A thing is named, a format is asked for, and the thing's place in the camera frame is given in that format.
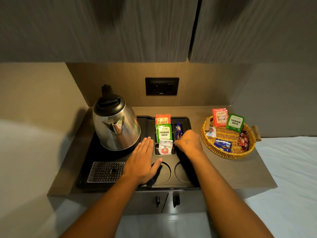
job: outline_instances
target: electric kettle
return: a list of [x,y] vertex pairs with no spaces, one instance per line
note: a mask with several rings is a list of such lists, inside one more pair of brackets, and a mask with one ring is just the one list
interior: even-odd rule
[[141,128],[132,108],[113,93],[110,85],[101,88],[102,97],[93,106],[93,123],[100,143],[106,149],[133,148],[141,137]]

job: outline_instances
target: basket handle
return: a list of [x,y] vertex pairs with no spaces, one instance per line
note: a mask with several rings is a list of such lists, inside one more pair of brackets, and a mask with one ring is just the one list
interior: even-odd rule
[[209,132],[209,127],[210,127],[210,118],[206,118],[205,132]]
[[257,142],[262,141],[258,127],[257,127],[256,125],[254,125],[254,126],[252,126],[252,129],[253,129],[253,132],[254,132],[254,136],[255,136],[255,138],[256,138],[256,141],[257,141]]

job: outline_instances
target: woven basket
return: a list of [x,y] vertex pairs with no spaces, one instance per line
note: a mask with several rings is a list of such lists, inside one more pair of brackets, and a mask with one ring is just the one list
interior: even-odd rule
[[[209,117],[210,119],[210,127],[214,126],[213,123],[213,118],[212,116]],[[216,142],[216,138],[209,137],[206,135],[205,132],[205,124],[206,121],[204,122],[202,128],[201,128],[201,136],[203,138],[203,141],[205,145],[215,154],[219,155],[220,157],[226,158],[226,159],[241,159],[248,154],[250,154],[255,146],[257,141],[261,141],[261,137],[258,131],[257,126],[252,126],[255,134],[252,132],[252,130],[249,128],[248,125],[243,124],[243,129],[247,131],[247,134],[249,135],[249,150],[244,152],[241,149],[241,146],[238,144],[239,141],[239,133],[230,129],[227,129],[225,127],[216,127],[216,138],[221,139],[221,140],[226,140],[232,142],[232,147],[231,147],[231,153],[228,153],[226,151],[223,151],[220,148],[217,148],[214,146],[214,142]]]

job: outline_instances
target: black wall socket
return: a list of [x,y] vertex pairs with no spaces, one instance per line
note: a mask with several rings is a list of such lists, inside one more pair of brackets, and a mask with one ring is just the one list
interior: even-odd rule
[[177,95],[179,78],[145,78],[146,95]]

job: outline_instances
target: perforated metal grate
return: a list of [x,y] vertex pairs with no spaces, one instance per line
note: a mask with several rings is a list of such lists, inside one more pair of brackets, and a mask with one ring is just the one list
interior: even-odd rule
[[116,182],[123,173],[124,165],[125,162],[94,162],[87,182]]

